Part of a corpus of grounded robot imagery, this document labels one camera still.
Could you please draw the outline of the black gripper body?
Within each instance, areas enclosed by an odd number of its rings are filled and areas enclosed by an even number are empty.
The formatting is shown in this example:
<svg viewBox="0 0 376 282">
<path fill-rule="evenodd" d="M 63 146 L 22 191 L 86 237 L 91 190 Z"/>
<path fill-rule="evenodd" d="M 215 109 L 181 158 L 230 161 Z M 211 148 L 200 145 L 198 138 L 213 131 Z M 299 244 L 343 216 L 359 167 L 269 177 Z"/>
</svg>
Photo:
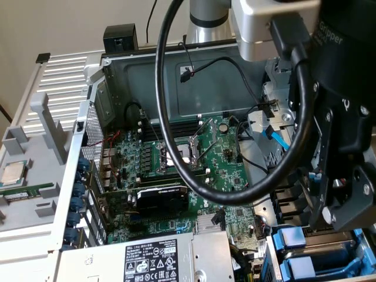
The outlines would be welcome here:
<svg viewBox="0 0 376 282">
<path fill-rule="evenodd" d="M 322 1 L 314 32 L 289 15 L 298 142 L 320 141 L 320 185 L 351 179 L 375 123 L 375 2 Z"/>
</svg>

